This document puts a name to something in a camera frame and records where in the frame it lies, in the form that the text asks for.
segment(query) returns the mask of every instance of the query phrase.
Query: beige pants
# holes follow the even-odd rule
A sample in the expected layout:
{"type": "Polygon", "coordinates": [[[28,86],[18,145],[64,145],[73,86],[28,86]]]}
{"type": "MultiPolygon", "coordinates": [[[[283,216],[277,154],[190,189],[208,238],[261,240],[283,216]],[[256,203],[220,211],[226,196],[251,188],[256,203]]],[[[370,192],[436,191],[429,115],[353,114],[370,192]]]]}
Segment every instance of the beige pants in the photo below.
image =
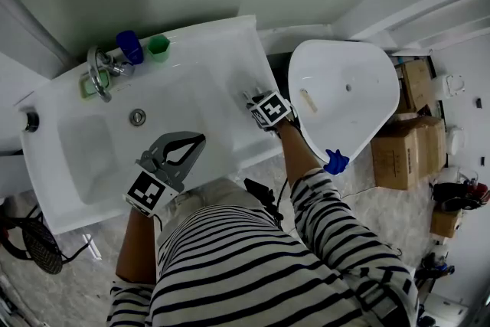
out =
{"type": "Polygon", "coordinates": [[[167,206],[167,216],[170,219],[158,236],[157,244],[160,246],[175,229],[200,208],[225,204],[241,206],[244,208],[263,208],[262,203],[228,178],[207,183],[177,196],[167,206]]]}

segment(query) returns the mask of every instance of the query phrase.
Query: faucet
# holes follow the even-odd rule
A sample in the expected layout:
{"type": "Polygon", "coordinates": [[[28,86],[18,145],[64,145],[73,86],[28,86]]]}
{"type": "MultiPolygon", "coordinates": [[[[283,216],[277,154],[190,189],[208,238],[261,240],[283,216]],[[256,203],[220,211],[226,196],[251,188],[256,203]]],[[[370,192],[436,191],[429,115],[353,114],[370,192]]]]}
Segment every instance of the faucet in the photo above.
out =
{"type": "Polygon", "coordinates": [[[108,103],[113,96],[103,86],[102,80],[100,79],[99,69],[105,68],[113,77],[118,77],[121,74],[130,76],[134,72],[134,67],[131,63],[127,61],[118,63],[114,60],[114,56],[107,54],[97,46],[93,46],[88,50],[87,66],[89,77],[92,80],[95,91],[99,94],[104,103],[108,103]]]}

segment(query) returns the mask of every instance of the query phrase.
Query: sink basin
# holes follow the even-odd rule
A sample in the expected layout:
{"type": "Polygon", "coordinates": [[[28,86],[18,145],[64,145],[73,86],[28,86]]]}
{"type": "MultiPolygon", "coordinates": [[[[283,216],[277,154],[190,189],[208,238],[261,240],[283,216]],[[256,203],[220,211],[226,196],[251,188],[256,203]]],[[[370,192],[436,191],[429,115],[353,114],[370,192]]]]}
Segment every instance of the sink basin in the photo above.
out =
{"type": "MultiPolygon", "coordinates": [[[[169,59],[147,59],[130,77],[113,79],[113,99],[84,101],[77,89],[87,64],[52,80],[18,104],[34,107],[40,127],[22,133],[28,171],[50,229],[55,233],[129,210],[122,194],[135,160],[162,134],[194,131],[206,146],[184,180],[192,189],[279,154],[275,136],[260,130],[242,91],[276,89],[246,16],[170,31],[169,59]],[[141,126],[129,121],[140,109],[141,126]]],[[[148,39],[141,40],[144,46],[148,39]]],[[[120,50],[112,51],[121,58],[120,50]]]]}
{"type": "Polygon", "coordinates": [[[354,160],[398,106],[400,88],[390,58],[373,44],[310,40],[293,52],[289,96],[312,151],[354,160]]]}

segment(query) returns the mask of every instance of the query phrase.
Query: person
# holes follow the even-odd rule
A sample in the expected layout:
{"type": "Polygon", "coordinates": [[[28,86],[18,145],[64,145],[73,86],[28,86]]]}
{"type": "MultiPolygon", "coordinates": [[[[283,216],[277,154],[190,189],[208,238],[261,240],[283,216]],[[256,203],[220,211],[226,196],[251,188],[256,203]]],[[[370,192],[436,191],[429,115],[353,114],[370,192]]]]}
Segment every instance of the person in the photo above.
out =
{"type": "Polygon", "coordinates": [[[133,209],[108,326],[415,325],[407,268],[354,218],[299,131],[277,130],[304,244],[226,179],[177,198],[156,255],[153,220],[133,209]]]}

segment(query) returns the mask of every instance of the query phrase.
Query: white marker cube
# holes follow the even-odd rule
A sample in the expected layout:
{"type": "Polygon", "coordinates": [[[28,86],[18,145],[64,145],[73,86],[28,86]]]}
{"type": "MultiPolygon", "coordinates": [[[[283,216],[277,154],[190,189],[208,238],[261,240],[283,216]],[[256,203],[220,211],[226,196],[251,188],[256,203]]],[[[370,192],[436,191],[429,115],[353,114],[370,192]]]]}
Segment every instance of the white marker cube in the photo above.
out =
{"type": "Polygon", "coordinates": [[[262,101],[249,108],[262,128],[271,127],[291,112],[291,106],[277,91],[268,92],[262,101]]]}
{"type": "Polygon", "coordinates": [[[122,196],[147,217],[161,210],[178,192],[138,164],[132,166],[122,196]]]}

